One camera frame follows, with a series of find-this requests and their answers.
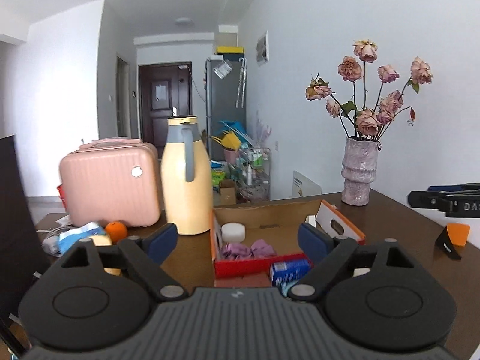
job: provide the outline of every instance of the blue box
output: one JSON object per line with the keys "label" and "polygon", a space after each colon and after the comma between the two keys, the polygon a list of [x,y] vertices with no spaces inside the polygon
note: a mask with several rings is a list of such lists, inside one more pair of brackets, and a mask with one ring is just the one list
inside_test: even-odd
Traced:
{"label": "blue box", "polygon": [[270,280],[272,285],[279,287],[282,283],[303,278],[310,269],[310,263],[307,259],[276,262],[270,267]]}

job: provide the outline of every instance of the lavender ceramic vase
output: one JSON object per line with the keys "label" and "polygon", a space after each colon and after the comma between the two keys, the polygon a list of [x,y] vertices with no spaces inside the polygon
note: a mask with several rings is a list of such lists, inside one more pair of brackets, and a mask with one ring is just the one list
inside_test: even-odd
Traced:
{"label": "lavender ceramic vase", "polygon": [[342,176],[345,187],[342,202],[364,206],[370,198],[370,183],[377,177],[378,143],[368,140],[346,139]]}

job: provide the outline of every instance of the wooden table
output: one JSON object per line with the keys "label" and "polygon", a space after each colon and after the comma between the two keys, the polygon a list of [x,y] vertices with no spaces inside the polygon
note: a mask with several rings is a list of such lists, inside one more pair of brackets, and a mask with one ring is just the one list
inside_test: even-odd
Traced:
{"label": "wooden table", "polygon": [[[434,247],[442,231],[441,226],[376,191],[371,192],[366,207],[343,204],[339,193],[321,198],[335,204],[360,228],[367,235],[367,243],[396,238],[452,294],[457,302],[457,318],[446,347],[461,360],[470,358],[480,342],[480,250],[467,244],[458,248],[461,261],[450,260]],[[278,203],[285,203],[285,200],[270,202]],[[55,220],[60,217],[62,214],[49,214],[37,227],[45,229],[54,226]],[[164,223],[165,216],[153,226],[130,230],[130,234],[145,237]],[[209,234],[179,237],[176,249],[162,268],[189,292],[195,287],[212,287],[214,275]]]}

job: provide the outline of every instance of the gray refrigerator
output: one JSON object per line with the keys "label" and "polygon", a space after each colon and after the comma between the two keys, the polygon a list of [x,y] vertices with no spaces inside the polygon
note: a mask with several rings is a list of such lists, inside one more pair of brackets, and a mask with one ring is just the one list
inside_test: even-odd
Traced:
{"label": "gray refrigerator", "polygon": [[225,161],[223,148],[212,139],[224,127],[220,120],[240,122],[247,128],[247,99],[245,96],[242,108],[242,101],[236,107],[237,92],[240,81],[240,62],[229,61],[232,71],[221,79],[214,71],[214,68],[223,61],[212,61],[207,59],[206,66],[206,114],[208,134],[208,154],[214,161]]}

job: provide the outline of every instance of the dark brown door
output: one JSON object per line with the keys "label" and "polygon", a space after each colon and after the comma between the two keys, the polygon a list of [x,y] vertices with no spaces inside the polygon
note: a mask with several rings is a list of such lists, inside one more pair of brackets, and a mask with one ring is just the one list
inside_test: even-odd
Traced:
{"label": "dark brown door", "polygon": [[191,114],[191,63],[139,67],[142,138],[161,158],[167,141],[167,119]]}

